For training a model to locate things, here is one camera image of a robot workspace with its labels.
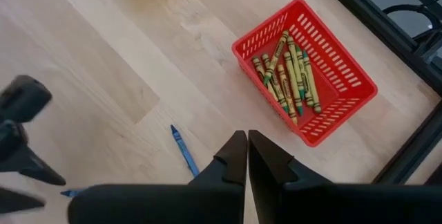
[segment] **green crayon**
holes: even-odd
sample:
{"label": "green crayon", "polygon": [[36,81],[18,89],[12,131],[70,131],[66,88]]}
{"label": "green crayon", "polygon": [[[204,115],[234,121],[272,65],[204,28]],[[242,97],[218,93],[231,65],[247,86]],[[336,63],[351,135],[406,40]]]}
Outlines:
{"label": "green crayon", "polygon": [[[262,67],[259,57],[254,57],[251,61],[253,62],[253,65],[255,66],[258,77],[260,78],[260,80],[262,82],[264,79],[264,68]],[[278,101],[278,97],[276,97],[275,90],[273,89],[273,85],[267,84],[264,86],[267,88],[267,90],[269,90],[270,94],[273,96],[275,101]]]}
{"label": "green crayon", "polygon": [[[266,66],[266,68],[268,68],[270,65],[268,54],[262,55],[262,61],[264,62],[264,65]],[[282,92],[281,86],[279,85],[279,82],[278,82],[278,78],[276,77],[274,71],[271,72],[270,78],[271,78],[270,83],[273,86],[273,89],[275,90],[276,97],[278,97],[279,104],[281,105],[281,107],[284,109],[284,111],[286,113],[289,113],[289,107],[287,106],[287,101],[285,100],[284,93]]]}
{"label": "green crayon", "polygon": [[264,76],[264,85],[269,83],[270,77],[272,73],[275,71],[276,64],[278,63],[279,56],[281,56],[282,49],[284,48],[285,42],[287,41],[287,37],[289,36],[289,31],[284,30],[282,32],[281,38],[278,41],[278,45],[275,48],[275,51],[273,52],[273,56],[271,57],[271,61],[269,66],[267,67],[267,70],[265,71]]}
{"label": "green crayon", "polygon": [[291,61],[290,52],[284,53],[284,60],[285,60],[285,66],[287,67],[287,70],[289,71],[291,90],[293,91],[293,94],[294,94],[293,95],[294,102],[295,102],[296,108],[298,109],[299,115],[302,116],[302,99],[299,94],[298,84],[296,83],[295,70],[293,68],[293,62]]}
{"label": "green crayon", "polygon": [[289,36],[287,38],[287,45],[289,47],[291,59],[293,62],[293,68],[295,69],[296,83],[298,85],[299,94],[301,96],[301,99],[304,99],[305,88],[302,82],[301,72],[299,70],[298,57],[296,56],[295,41],[292,36]]}
{"label": "green crayon", "polygon": [[310,83],[310,93],[312,96],[312,106],[313,106],[313,110],[316,113],[320,113],[321,112],[321,107],[320,107],[320,103],[319,103],[319,95],[318,95],[318,90],[316,90],[316,84],[315,84],[315,78],[313,76],[313,70],[311,69],[311,64],[310,64],[310,59],[309,56],[307,55],[307,53],[302,52],[302,56],[304,57],[304,65],[305,65],[305,71],[307,72],[307,76],[309,78],[309,83]]}
{"label": "green crayon", "polygon": [[298,57],[298,65],[302,77],[302,83],[304,84],[305,99],[307,101],[307,106],[313,106],[312,104],[309,105],[309,102],[312,102],[312,98],[310,92],[309,79],[307,77],[307,72],[305,72],[305,67],[304,67],[304,57],[302,56],[302,51],[297,44],[295,44],[295,50],[296,50],[296,56]]}

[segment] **crayon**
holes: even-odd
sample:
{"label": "crayon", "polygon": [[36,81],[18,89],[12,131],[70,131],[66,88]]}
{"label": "crayon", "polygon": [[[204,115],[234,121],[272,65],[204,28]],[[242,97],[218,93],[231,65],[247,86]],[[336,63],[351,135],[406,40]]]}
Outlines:
{"label": "crayon", "polygon": [[267,67],[267,70],[265,71],[264,76],[264,85],[269,83],[270,77],[272,73],[275,71],[276,64],[278,63],[279,56],[281,56],[282,49],[284,48],[285,42],[287,41],[287,37],[289,36],[289,32],[287,30],[284,30],[282,32],[281,38],[278,41],[278,45],[275,48],[275,51],[273,52],[273,56],[271,57],[271,61],[269,66]]}
{"label": "crayon", "polygon": [[319,103],[319,95],[318,95],[318,90],[316,89],[315,78],[313,76],[313,70],[311,69],[310,59],[309,59],[309,56],[307,55],[307,53],[305,52],[305,50],[304,50],[304,52],[302,52],[302,56],[304,57],[305,70],[307,71],[307,76],[309,77],[310,93],[311,93],[311,96],[313,97],[313,100],[312,100],[313,101],[313,110],[316,113],[320,113],[321,108],[320,108],[320,103]]}
{"label": "crayon", "polygon": [[291,98],[290,85],[287,76],[285,75],[284,66],[282,64],[278,65],[278,74],[281,80],[282,90],[284,91],[285,99],[287,100],[287,105],[289,106],[289,117],[294,124],[298,124],[298,118],[296,117],[295,105]]}
{"label": "crayon", "polygon": [[292,36],[289,36],[287,38],[287,45],[289,47],[290,55],[293,60],[293,68],[295,69],[296,83],[298,85],[299,94],[301,96],[301,99],[304,99],[305,88],[302,82],[301,72],[299,70],[298,57],[296,56],[295,41]]}
{"label": "crayon", "polygon": [[180,148],[181,154],[182,156],[184,156],[184,159],[187,162],[187,167],[191,170],[193,177],[198,176],[200,170],[196,166],[196,163],[193,160],[191,153],[187,149],[186,143],[182,139],[180,132],[173,126],[173,124],[171,124],[171,129],[172,129],[173,139],[175,140],[175,142],[177,142],[178,148]]}
{"label": "crayon", "polygon": [[[251,61],[253,62],[253,65],[255,66],[258,77],[260,78],[261,82],[263,82],[264,81],[264,68],[262,67],[259,57],[254,57]],[[267,84],[264,86],[267,88],[267,90],[269,90],[270,94],[273,96],[275,101],[278,101],[278,97],[276,97],[276,93],[275,93],[275,90],[273,89],[273,85]]]}
{"label": "crayon", "polygon": [[293,62],[291,61],[290,52],[284,53],[284,60],[285,60],[285,66],[289,71],[289,78],[290,78],[291,90],[293,91],[294,102],[296,108],[298,109],[299,116],[302,116],[302,99],[299,94],[298,85],[296,83],[295,70],[293,68]]}
{"label": "crayon", "polygon": [[302,51],[297,44],[295,44],[295,50],[296,50],[296,56],[298,57],[298,65],[302,77],[302,83],[304,84],[305,100],[307,101],[307,106],[313,106],[313,98],[311,97],[311,92],[310,92],[310,83],[307,77],[307,72],[305,72],[305,67],[304,67],[304,57],[302,56]]}
{"label": "crayon", "polygon": [[69,189],[63,192],[60,192],[60,194],[67,196],[69,198],[74,198],[76,196],[78,196],[82,191],[87,190],[88,188],[84,188],[84,189]]}
{"label": "crayon", "polygon": [[[262,61],[264,62],[266,68],[268,68],[270,65],[268,54],[262,55]],[[282,92],[281,86],[279,85],[278,82],[278,78],[276,78],[274,71],[271,72],[270,83],[273,85],[273,89],[275,90],[279,104],[282,106],[282,108],[286,113],[289,113],[289,107],[287,106],[287,101],[285,100],[284,93]]]}

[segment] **red plastic basket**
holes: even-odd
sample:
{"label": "red plastic basket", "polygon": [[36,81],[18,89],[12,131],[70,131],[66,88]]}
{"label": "red plastic basket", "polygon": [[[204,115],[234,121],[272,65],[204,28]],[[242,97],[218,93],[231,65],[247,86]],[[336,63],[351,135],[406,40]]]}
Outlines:
{"label": "red plastic basket", "polygon": [[[322,113],[314,113],[303,102],[304,115],[298,126],[273,99],[258,78],[251,62],[253,56],[271,56],[283,30],[310,57]],[[303,0],[293,0],[232,45],[244,72],[252,79],[272,107],[310,147],[320,144],[330,133],[377,94],[377,87],[342,44]],[[284,64],[280,57],[279,64]]]}

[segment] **crayon tip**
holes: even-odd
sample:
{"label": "crayon tip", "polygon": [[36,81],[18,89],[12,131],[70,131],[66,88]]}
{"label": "crayon tip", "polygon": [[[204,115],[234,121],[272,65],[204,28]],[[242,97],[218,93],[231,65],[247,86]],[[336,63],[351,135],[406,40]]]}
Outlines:
{"label": "crayon tip", "polygon": [[178,132],[177,129],[171,124],[172,133]]}
{"label": "crayon tip", "polygon": [[262,83],[263,83],[264,85],[267,85],[267,83],[269,83],[269,80],[270,80],[270,77],[268,77],[268,76],[264,76],[264,80],[262,81]]}
{"label": "crayon tip", "polygon": [[302,114],[303,114],[302,106],[298,106],[298,112],[299,112],[299,116],[302,116]]}
{"label": "crayon tip", "polygon": [[61,195],[70,197],[71,190],[66,190],[64,192],[60,192]]}

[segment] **black plastic part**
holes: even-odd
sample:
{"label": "black plastic part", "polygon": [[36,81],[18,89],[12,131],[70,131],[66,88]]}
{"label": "black plastic part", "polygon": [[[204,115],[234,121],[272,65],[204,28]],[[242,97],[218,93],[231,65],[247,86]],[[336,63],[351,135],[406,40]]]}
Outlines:
{"label": "black plastic part", "polygon": [[247,137],[244,131],[236,131],[189,185],[235,183],[245,186],[246,172]]}
{"label": "black plastic part", "polygon": [[0,214],[44,207],[43,200],[0,187]]}
{"label": "black plastic part", "polygon": [[259,223],[440,223],[442,187],[333,184],[257,131],[249,174]]}
{"label": "black plastic part", "polygon": [[442,163],[431,174],[431,176],[425,182],[425,185],[442,185]]}
{"label": "black plastic part", "polygon": [[188,185],[100,185],[73,198],[71,224],[241,224],[247,137],[236,131]]}
{"label": "black plastic part", "polygon": [[442,187],[326,184],[286,188],[273,223],[441,223],[441,207]]}
{"label": "black plastic part", "polygon": [[249,131],[249,175],[260,223],[285,223],[283,211],[298,212],[281,204],[287,190],[330,183],[255,130]]}
{"label": "black plastic part", "polygon": [[426,57],[413,54],[417,43],[370,0],[339,0],[422,80],[442,96],[442,74]]}
{"label": "black plastic part", "polygon": [[28,138],[21,124],[5,121],[0,124],[0,172],[20,174],[52,185],[66,181],[28,147]]}
{"label": "black plastic part", "polygon": [[405,183],[441,138],[442,102],[375,177],[373,183]]}
{"label": "black plastic part", "polygon": [[0,121],[31,121],[51,100],[49,90],[27,75],[19,75],[0,93]]}

